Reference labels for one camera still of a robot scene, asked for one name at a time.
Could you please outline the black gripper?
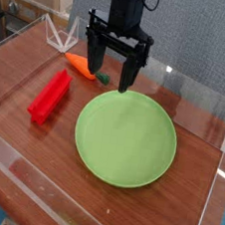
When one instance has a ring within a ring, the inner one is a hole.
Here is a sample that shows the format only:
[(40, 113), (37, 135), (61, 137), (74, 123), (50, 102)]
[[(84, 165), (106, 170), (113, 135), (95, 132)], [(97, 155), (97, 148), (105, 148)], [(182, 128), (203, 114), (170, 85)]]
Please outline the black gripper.
[(154, 40), (140, 28), (140, 25), (124, 31), (110, 24), (108, 12), (92, 8), (89, 14), (90, 23), (86, 34), (88, 36), (88, 66), (91, 74), (96, 74), (101, 69), (106, 48), (124, 57), (130, 53), (138, 55), (139, 65), (134, 55), (128, 56), (122, 64), (118, 91), (124, 93), (134, 83), (140, 67), (147, 65), (149, 50)]

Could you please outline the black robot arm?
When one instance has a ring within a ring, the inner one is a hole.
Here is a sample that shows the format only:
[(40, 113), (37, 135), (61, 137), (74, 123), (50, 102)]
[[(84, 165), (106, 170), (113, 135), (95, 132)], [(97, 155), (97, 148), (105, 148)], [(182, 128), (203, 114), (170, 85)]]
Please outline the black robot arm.
[(124, 56), (118, 86), (120, 93), (127, 91), (140, 68), (147, 65), (154, 40), (140, 28), (140, 19), (143, 8), (153, 11), (156, 6), (147, 7), (145, 0), (112, 0), (109, 12), (97, 8), (89, 10), (90, 23), (86, 31), (89, 71), (96, 74), (101, 69), (106, 48)]

